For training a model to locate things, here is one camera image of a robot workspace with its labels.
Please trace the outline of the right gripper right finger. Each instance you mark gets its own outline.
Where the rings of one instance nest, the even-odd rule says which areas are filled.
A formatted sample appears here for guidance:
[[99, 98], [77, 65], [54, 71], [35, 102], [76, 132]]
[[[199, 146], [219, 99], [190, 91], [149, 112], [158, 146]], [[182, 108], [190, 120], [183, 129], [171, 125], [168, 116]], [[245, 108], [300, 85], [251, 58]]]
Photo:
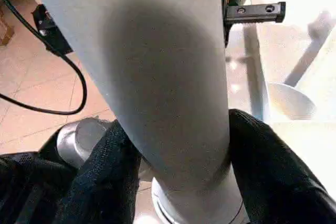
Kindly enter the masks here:
[[335, 223], [335, 200], [266, 123], [229, 110], [229, 156], [250, 223]]

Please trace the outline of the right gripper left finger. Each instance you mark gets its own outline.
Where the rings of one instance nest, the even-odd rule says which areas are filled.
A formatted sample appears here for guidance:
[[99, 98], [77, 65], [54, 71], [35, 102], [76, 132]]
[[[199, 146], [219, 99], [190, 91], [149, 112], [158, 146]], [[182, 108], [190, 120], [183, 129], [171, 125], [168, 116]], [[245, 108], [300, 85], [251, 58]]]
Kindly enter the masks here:
[[141, 154], [114, 120], [60, 201], [57, 223], [133, 223]]

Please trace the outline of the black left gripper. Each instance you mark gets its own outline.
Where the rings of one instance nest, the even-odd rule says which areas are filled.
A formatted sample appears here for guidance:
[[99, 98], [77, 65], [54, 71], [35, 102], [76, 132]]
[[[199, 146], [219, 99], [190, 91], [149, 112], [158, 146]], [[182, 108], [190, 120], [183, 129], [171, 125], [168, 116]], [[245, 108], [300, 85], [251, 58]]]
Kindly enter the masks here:
[[245, 1], [222, 0], [225, 46], [228, 46], [229, 33], [235, 24], [281, 23], [285, 18], [286, 2], [245, 5]]

